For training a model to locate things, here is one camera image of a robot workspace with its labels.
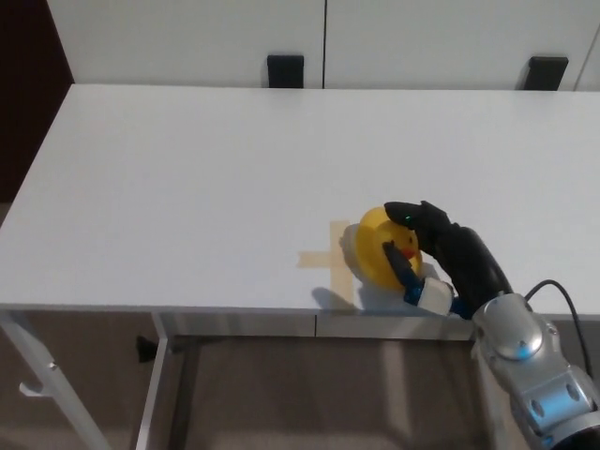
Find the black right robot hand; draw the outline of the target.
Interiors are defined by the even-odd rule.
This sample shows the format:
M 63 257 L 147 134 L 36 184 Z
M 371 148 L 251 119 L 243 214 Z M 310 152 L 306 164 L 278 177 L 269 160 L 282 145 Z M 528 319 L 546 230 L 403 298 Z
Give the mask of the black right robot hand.
M 451 278 L 457 296 L 451 312 L 469 320 L 485 303 L 512 293 L 506 275 L 481 237 L 450 220 L 430 202 L 387 202 L 387 217 L 416 234 L 419 249 Z

